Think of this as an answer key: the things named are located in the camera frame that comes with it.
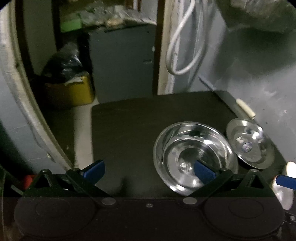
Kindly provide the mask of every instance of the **red object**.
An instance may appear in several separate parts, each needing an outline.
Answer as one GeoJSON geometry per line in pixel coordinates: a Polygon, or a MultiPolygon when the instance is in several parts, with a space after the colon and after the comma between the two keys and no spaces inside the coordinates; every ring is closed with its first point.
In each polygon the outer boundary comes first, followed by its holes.
{"type": "Polygon", "coordinates": [[[24,181],[23,181],[23,188],[24,190],[27,190],[28,187],[31,185],[33,179],[36,177],[36,175],[27,175],[25,176],[24,178],[24,181]]]}

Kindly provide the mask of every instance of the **floor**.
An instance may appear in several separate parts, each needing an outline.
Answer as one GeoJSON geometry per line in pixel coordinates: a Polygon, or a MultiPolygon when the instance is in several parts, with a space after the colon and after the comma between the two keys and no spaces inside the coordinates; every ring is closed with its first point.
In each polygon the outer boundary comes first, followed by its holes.
{"type": "Polygon", "coordinates": [[[93,162],[91,108],[99,104],[76,106],[69,110],[46,110],[43,115],[61,148],[75,167],[85,168],[93,162]]]}

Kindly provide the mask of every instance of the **yellow box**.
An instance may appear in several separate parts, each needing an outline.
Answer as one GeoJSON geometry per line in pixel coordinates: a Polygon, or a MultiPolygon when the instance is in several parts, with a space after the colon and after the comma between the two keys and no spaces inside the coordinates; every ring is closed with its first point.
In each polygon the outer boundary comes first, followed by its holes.
{"type": "Polygon", "coordinates": [[[45,84],[49,105],[57,109],[90,104],[94,101],[94,91],[89,74],[80,77],[81,82],[68,84],[45,84]]]}

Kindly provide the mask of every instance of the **looped white cable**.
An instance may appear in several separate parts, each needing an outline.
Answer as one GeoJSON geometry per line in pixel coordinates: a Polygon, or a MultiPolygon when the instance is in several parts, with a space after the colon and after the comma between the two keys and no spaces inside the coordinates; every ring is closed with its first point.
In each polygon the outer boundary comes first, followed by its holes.
{"type": "Polygon", "coordinates": [[[197,33],[199,33],[200,31],[200,27],[202,25],[202,32],[203,34],[201,34],[201,38],[202,38],[202,42],[201,42],[201,46],[199,47],[195,57],[193,58],[193,60],[190,62],[189,65],[187,65],[185,68],[181,69],[181,70],[175,70],[172,67],[172,54],[176,45],[176,42],[178,40],[178,38],[180,37],[181,31],[184,28],[186,22],[188,21],[189,17],[192,15],[194,8],[195,8],[195,1],[196,0],[190,0],[190,6],[188,7],[184,18],[182,19],[182,21],[180,22],[179,26],[176,29],[176,32],[174,33],[172,40],[169,44],[168,47],[168,52],[167,52],[167,56],[166,56],[166,66],[167,69],[169,71],[170,74],[172,75],[183,75],[185,73],[187,73],[189,70],[191,70],[194,65],[197,63],[197,61],[200,59],[200,57],[202,56],[203,50],[204,50],[204,45],[205,45],[205,36],[206,36],[206,23],[207,23],[207,0],[201,0],[202,1],[202,10],[200,11],[200,17],[199,17],[199,21],[198,21],[198,27],[197,27],[197,33]]]}

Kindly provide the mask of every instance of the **stainless steel bowl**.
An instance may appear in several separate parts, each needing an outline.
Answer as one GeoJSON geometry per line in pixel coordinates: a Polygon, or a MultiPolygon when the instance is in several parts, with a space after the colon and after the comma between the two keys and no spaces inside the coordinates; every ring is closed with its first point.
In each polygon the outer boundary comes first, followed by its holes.
{"type": "Polygon", "coordinates": [[[226,127],[230,145],[251,167],[266,169],[274,162],[274,146],[263,129],[249,120],[233,119],[226,127]]]}
{"type": "Polygon", "coordinates": [[[237,157],[227,140],[217,130],[197,122],[167,127],[155,142],[153,160],[162,180],[184,196],[204,185],[194,174],[197,160],[217,169],[238,171],[237,157]]]}

